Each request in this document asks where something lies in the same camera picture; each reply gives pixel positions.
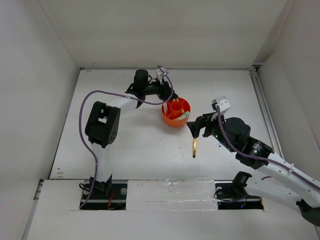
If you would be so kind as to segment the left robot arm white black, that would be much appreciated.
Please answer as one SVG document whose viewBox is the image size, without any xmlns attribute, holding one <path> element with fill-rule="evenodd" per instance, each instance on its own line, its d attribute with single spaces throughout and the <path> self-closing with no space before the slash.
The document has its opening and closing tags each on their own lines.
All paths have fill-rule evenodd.
<svg viewBox="0 0 320 240">
<path fill-rule="evenodd" d="M 114 93 L 113 96 L 116 98 L 110 103 L 96 101 L 85 127 L 78 127 L 80 136 L 88 137 L 89 143 L 85 147 L 95 161 L 94 175 L 89 179 L 90 194 L 103 199 L 111 194 L 112 168 L 108 146 L 116 140 L 120 117 L 146 104 L 146 96 L 157 96 L 160 100 L 159 105 L 178 98 L 168 70 L 158 66 L 155 73 L 156 77 L 152 78 L 147 70 L 136 70 L 133 83 L 124 94 Z"/>
</svg>

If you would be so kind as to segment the gold black pen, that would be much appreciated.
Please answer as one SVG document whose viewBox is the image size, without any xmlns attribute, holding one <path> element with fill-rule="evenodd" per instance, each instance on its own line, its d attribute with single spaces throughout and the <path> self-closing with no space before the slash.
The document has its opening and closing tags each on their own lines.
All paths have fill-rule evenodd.
<svg viewBox="0 0 320 240">
<path fill-rule="evenodd" d="M 192 142 L 192 157 L 195 158 L 197 154 L 197 139 L 193 139 Z"/>
</svg>

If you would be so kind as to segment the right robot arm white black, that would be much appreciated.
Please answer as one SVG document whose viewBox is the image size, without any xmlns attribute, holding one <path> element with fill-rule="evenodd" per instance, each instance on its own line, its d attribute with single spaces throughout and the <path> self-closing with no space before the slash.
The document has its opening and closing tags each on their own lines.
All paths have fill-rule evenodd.
<svg viewBox="0 0 320 240">
<path fill-rule="evenodd" d="M 187 122 L 191 135 L 197 139 L 214 137 L 241 164 L 278 181 L 267 184 L 240 171 L 231 184 L 233 200 L 247 196 L 268 198 L 297 211 L 307 222 L 320 225 L 320 182 L 288 163 L 269 145 L 250 136 L 251 128 L 238 117 L 224 118 L 220 112 L 207 113 Z"/>
</svg>

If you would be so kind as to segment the pale green white highlighter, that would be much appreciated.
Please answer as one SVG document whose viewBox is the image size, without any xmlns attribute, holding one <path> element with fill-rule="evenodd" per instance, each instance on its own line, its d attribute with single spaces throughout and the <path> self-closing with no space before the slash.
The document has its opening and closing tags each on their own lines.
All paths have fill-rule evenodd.
<svg viewBox="0 0 320 240">
<path fill-rule="evenodd" d="M 183 120 L 183 119 L 185 119 L 185 118 L 187 118 L 187 117 L 189 117 L 190 116 L 190 112 L 189 111 L 186 111 L 186 112 L 184 112 L 181 116 L 180 116 L 180 118 Z"/>
</svg>

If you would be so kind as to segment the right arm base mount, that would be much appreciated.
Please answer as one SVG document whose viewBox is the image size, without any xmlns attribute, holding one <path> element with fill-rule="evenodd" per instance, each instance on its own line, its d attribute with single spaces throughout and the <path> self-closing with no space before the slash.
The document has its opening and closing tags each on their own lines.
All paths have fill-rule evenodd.
<svg viewBox="0 0 320 240">
<path fill-rule="evenodd" d="M 215 181 L 213 197 L 218 210 L 264 210 L 262 198 L 249 195 L 245 190 L 251 177 L 250 173 L 240 171 L 233 180 Z"/>
</svg>

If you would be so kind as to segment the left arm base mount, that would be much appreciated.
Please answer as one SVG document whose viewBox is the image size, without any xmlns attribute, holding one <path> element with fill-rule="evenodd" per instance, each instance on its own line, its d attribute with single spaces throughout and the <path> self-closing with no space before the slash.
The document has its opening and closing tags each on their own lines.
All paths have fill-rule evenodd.
<svg viewBox="0 0 320 240">
<path fill-rule="evenodd" d="M 79 188 L 81 189 L 81 199 L 79 208 L 81 210 L 103 210 L 103 211 L 122 211 L 126 210 L 127 193 L 128 193 L 128 182 L 116 180 L 111 185 L 111 190 L 108 195 L 98 193 L 97 190 L 93 190 L 88 201 L 86 201 L 89 191 L 89 182 L 80 183 Z"/>
</svg>

